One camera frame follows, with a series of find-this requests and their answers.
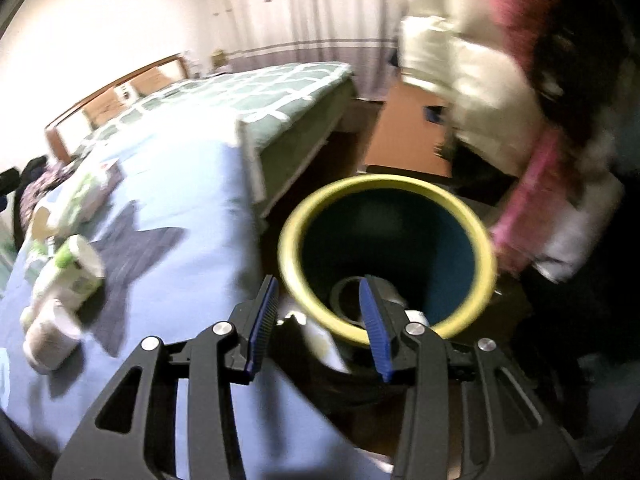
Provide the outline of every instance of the yellow trash can rim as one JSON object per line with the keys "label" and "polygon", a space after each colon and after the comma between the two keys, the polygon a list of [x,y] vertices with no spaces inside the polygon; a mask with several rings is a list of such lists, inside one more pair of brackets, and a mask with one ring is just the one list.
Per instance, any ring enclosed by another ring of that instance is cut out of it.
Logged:
{"label": "yellow trash can rim", "polygon": [[399,175],[372,174],[339,180],[306,197],[284,224],[278,241],[278,264],[285,285],[300,306],[332,334],[353,344],[368,346],[367,331],[341,320],[309,287],[300,264],[300,249],[307,227],[327,206],[340,198],[367,189],[393,188],[414,192],[449,211],[465,230],[475,259],[475,272],[468,295],[446,319],[432,328],[450,338],[473,323],[494,292],[496,261],[489,236],[478,217],[460,199],[433,184]]}

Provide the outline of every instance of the bed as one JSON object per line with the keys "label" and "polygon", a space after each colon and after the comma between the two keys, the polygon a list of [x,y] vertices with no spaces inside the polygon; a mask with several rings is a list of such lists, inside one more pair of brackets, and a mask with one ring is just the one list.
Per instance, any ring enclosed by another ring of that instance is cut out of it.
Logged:
{"label": "bed", "polygon": [[111,82],[47,125],[50,150],[69,162],[114,134],[135,135],[149,117],[171,115],[188,124],[197,114],[195,108],[233,107],[242,121],[255,209],[265,217],[313,159],[355,95],[350,66],[341,62],[188,76],[187,63],[176,54]]}
{"label": "bed", "polygon": [[[244,124],[226,108],[189,110],[189,127],[179,135],[175,129],[184,122],[172,107],[159,106],[135,130],[96,142],[82,155],[82,164],[117,157],[125,177],[82,228],[104,259],[106,284],[81,310],[86,330],[81,347],[50,376],[38,375],[22,354],[18,318],[30,302],[31,287],[23,276],[26,248],[18,254],[0,302],[0,407],[19,430],[54,454],[142,338],[191,338],[226,319],[261,282]],[[47,200],[54,201],[66,184]],[[181,382],[176,459],[177,475],[185,479],[186,385]],[[248,479],[388,478],[268,360],[256,381],[234,385],[232,396]]]}

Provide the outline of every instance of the wall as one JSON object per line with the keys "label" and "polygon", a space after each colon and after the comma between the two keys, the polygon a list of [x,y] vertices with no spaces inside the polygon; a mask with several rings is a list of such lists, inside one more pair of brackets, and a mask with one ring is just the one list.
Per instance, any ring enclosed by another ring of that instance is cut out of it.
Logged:
{"label": "wall", "polygon": [[44,126],[112,80],[185,50],[205,60],[205,1],[26,0],[0,39],[0,171],[46,153]]}

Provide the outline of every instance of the headboard panel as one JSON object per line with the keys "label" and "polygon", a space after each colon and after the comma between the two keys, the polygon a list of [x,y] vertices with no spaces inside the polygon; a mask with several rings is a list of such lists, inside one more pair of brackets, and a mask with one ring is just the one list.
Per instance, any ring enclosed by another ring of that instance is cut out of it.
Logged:
{"label": "headboard panel", "polygon": [[65,110],[45,127],[45,136],[47,137],[47,142],[49,143],[49,147],[55,157],[65,164],[71,162],[71,156],[68,149],[66,148],[65,141],[63,140],[60,132],[60,126],[62,125],[62,123],[67,120],[69,120],[70,123],[73,122],[71,121],[73,116],[77,113],[82,114],[82,109],[95,98],[100,97],[102,94],[114,87],[123,85],[124,83],[132,80],[133,78],[145,73],[147,70],[150,70],[154,67],[161,68],[163,73],[175,80],[188,78],[189,76],[189,71],[187,69],[187,64],[184,58],[181,56],[181,54],[173,54],[172,56],[159,59],[158,61],[134,70],[133,72],[128,73],[127,75],[103,86],[99,90],[96,90],[91,95],[88,95],[84,99],[78,101],[68,110]]}

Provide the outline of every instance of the wooden headboard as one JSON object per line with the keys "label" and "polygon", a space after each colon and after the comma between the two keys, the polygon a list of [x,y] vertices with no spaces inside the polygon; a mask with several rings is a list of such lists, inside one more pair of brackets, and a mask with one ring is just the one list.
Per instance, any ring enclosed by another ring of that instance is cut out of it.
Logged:
{"label": "wooden headboard", "polygon": [[45,127],[44,133],[45,133],[45,136],[47,137],[47,142],[49,143],[49,147],[53,152],[53,154],[56,156],[56,158],[61,162],[64,162],[65,164],[68,164],[71,162],[71,155],[69,154],[66,148],[65,142],[62,139],[62,136],[60,135],[60,131],[58,129],[60,124],[68,120],[75,113],[78,113],[78,112],[82,113],[83,107],[87,106],[91,101],[93,101],[95,98],[105,93],[107,90],[123,85],[124,83],[130,81],[131,79],[141,75],[142,73],[145,73],[147,70],[150,70],[154,67],[161,67],[173,62],[178,63],[180,67],[180,71],[182,73],[182,77],[188,78],[189,72],[188,72],[187,64],[184,60],[184,57],[181,56],[181,54],[173,54],[172,56],[159,59],[158,61],[155,61],[146,66],[143,66],[142,68],[134,70],[133,72],[128,73],[127,75],[124,75],[121,78],[118,78],[115,81],[103,86],[99,90],[96,90],[95,92],[93,92],[91,95],[88,95],[84,99],[78,101],[71,108],[69,108],[68,110],[65,110],[58,117],[53,119],[53,121],[51,121]]}

